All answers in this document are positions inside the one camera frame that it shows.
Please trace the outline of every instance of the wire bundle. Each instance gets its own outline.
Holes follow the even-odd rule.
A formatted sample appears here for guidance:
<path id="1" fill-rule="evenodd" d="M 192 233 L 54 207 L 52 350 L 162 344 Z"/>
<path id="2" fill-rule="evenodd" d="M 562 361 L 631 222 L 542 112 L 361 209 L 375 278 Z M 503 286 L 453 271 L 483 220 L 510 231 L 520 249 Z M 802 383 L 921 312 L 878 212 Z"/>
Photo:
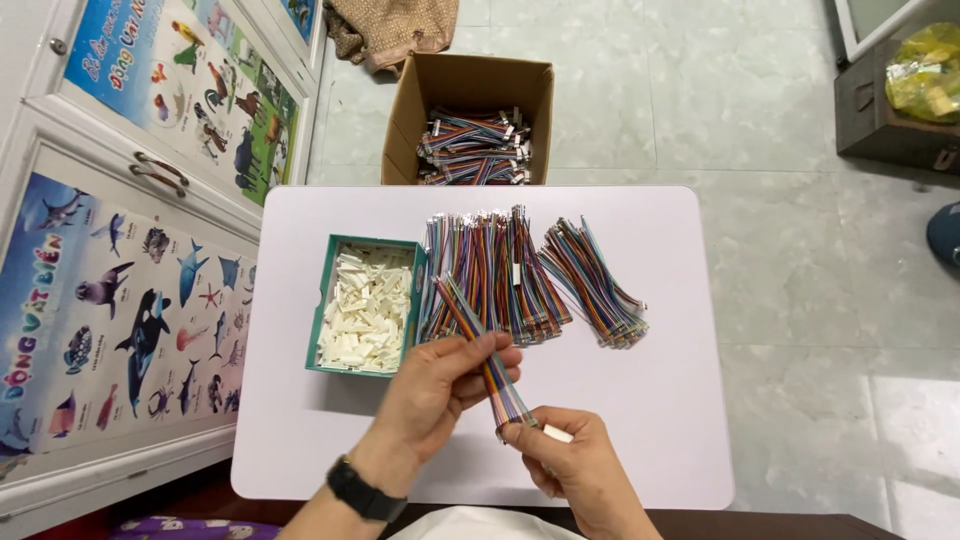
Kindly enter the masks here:
<path id="1" fill-rule="evenodd" d="M 529 184 L 530 128 L 514 107 L 513 116 L 493 113 L 430 112 L 417 154 L 434 168 L 420 171 L 428 185 Z"/>
<path id="2" fill-rule="evenodd" d="M 648 325 L 639 313 L 647 305 L 628 295 L 607 269 L 587 220 L 577 228 L 559 219 L 538 250 L 540 262 L 577 298 L 604 346 L 625 349 L 643 337 Z"/>
<path id="3" fill-rule="evenodd" d="M 457 324 L 460 325 L 464 337 L 472 341 L 486 331 L 477 314 L 470 308 L 464 292 L 448 274 L 442 278 L 433 278 L 431 282 L 434 283 L 444 304 L 450 310 Z M 484 361 L 481 371 L 484 385 L 490 395 L 493 419 L 496 421 L 496 436 L 500 438 L 501 442 L 503 441 L 503 427 L 507 424 L 528 424 L 536 427 L 537 419 L 530 416 L 530 411 L 527 410 L 523 400 L 516 393 L 514 384 L 507 376 L 507 370 L 503 367 L 503 361 L 496 351 L 493 351 L 490 357 Z"/>
<path id="4" fill-rule="evenodd" d="M 465 291 L 482 328 L 507 331 L 517 344 L 561 334 L 573 320 L 546 275 L 530 235 L 525 208 L 476 214 L 436 214 L 427 220 L 427 275 L 449 274 Z M 420 340 L 462 333 L 429 283 L 420 311 Z"/>

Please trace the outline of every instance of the starfish illustration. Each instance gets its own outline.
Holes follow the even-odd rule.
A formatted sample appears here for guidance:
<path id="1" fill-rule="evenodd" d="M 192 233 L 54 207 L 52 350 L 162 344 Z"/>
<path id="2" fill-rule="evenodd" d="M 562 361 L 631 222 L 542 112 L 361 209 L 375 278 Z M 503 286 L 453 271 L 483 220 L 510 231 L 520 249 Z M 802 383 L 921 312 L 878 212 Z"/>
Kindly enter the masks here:
<path id="1" fill-rule="evenodd" d="M 210 304 L 213 304 L 213 306 L 216 307 L 216 306 L 217 306 L 217 301 L 214 300 L 214 298 L 215 298 L 218 294 L 220 294 L 220 289 L 217 289 L 217 292 L 213 292 L 213 285 L 211 285 L 210 282 L 207 282 L 207 283 L 206 283 L 206 292 L 208 292 L 209 294 L 201 294 L 201 295 L 200 295 L 200 298 L 206 298 L 206 306 L 204 306 L 204 309 L 207 309 L 207 308 L 210 306 Z"/>

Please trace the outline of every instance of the purple fabric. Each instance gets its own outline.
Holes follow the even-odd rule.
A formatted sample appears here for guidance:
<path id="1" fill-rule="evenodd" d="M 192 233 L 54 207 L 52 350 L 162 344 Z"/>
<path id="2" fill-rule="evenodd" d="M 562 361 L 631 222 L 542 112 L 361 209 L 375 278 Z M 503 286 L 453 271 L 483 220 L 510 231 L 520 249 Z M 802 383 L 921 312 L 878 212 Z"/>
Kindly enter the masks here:
<path id="1" fill-rule="evenodd" d="M 279 533 L 275 525 L 154 516 L 128 521 L 109 540 L 274 540 Z"/>

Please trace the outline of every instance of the sea animal poster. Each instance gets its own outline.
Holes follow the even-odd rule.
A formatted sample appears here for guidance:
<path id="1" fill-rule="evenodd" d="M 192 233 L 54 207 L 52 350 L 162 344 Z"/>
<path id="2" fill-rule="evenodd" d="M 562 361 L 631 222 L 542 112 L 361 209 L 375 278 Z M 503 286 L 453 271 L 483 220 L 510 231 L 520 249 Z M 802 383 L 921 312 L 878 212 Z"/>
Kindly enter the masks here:
<path id="1" fill-rule="evenodd" d="M 297 30 L 303 39 L 310 42 L 310 32 L 313 30 L 313 11 L 317 0 L 275 0 L 283 4 L 283 8 L 290 15 Z"/>
<path id="2" fill-rule="evenodd" d="M 64 77 L 263 206 L 300 108 L 216 0 L 88 0 Z"/>
<path id="3" fill-rule="evenodd" d="M 237 410 L 255 277 L 252 260 L 31 175 L 0 270 L 0 477 Z"/>

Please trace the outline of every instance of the hand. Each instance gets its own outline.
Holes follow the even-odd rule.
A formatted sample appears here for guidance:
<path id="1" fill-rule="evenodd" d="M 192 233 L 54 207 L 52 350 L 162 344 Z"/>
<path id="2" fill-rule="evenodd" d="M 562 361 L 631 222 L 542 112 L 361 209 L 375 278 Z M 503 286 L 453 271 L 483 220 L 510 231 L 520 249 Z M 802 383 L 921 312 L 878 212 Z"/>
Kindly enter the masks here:
<path id="1" fill-rule="evenodd" d="M 599 416 L 550 406 L 530 414 L 541 426 L 564 430 L 573 440 L 561 442 L 521 424 L 504 428 L 504 440 L 523 453 L 530 478 L 547 497 L 567 499 L 580 531 L 592 540 L 660 539 Z M 543 465 L 556 476 L 548 475 Z"/>
<path id="2" fill-rule="evenodd" d="M 479 368 L 496 350 L 514 382 L 520 379 L 520 350 L 507 333 L 475 341 L 448 337 L 411 349 L 380 404 L 373 424 L 350 453 L 370 485 L 403 497 L 417 472 L 453 433 L 460 414 L 487 398 Z"/>

